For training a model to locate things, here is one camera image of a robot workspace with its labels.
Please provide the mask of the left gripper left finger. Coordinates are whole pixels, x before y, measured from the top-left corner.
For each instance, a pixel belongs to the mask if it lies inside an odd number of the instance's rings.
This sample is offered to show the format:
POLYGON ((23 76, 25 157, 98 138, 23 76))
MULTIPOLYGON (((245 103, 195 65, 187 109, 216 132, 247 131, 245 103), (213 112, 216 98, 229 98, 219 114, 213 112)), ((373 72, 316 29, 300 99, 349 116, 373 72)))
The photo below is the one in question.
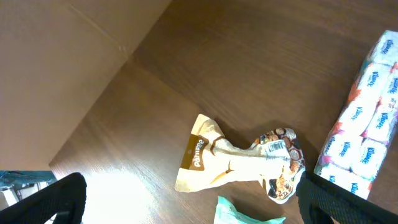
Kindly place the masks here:
POLYGON ((72 173, 1 211, 1 224, 81 224, 86 204, 86 181, 72 173))

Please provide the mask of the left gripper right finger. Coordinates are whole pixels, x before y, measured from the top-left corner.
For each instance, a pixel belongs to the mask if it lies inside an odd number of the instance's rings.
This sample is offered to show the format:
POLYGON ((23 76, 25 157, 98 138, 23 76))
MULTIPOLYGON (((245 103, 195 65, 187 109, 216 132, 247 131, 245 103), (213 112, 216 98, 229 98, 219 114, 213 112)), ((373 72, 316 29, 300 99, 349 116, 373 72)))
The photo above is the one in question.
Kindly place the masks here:
POLYGON ((304 172, 296 195, 305 223, 397 223, 397 215, 314 174, 304 172))

